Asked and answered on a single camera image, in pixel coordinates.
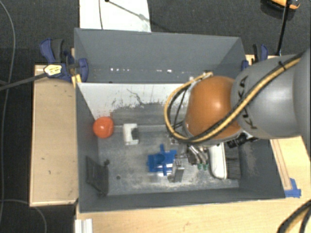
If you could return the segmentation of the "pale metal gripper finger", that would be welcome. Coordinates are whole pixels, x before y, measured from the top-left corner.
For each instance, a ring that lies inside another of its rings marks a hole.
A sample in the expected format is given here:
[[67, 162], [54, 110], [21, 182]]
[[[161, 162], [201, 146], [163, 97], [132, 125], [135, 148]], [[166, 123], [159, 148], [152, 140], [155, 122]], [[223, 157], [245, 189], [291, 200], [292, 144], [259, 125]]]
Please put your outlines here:
[[173, 183], [182, 182], [184, 170], [185, 168], [182, 166], [182, 163], [180, 161], [174, 161], [172, 166], [171, 181]]

